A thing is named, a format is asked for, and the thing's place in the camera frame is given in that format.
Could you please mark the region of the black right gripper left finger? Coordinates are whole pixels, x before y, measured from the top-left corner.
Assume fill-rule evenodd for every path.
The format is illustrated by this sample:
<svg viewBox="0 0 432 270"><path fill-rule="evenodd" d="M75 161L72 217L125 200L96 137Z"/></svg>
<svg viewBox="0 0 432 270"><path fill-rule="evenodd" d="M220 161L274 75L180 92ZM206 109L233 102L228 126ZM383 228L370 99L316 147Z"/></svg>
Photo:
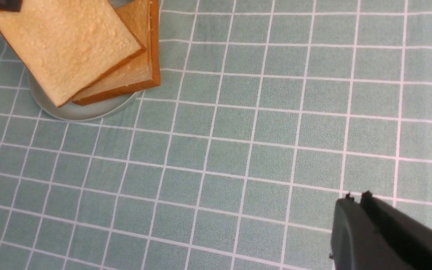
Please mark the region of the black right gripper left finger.
<svg viewBox="0 0 432 270"><path fill-rule="evenodd" d="M336 201L330 246L336 270L413 269L387 244L349 193Z"/></svg>

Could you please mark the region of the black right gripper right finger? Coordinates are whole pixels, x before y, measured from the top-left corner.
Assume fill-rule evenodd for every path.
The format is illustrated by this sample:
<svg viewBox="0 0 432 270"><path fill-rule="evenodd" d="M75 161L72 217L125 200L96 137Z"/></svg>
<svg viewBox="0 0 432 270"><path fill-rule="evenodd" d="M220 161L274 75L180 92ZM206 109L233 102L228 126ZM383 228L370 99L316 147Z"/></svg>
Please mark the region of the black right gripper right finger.
<svg viewBox="0 0 432 270"><path fill-rule="evenodd" d="M374 197L370 191L361 195L360 205L404 263L414 270L432 270L432 229Z"/></svg>

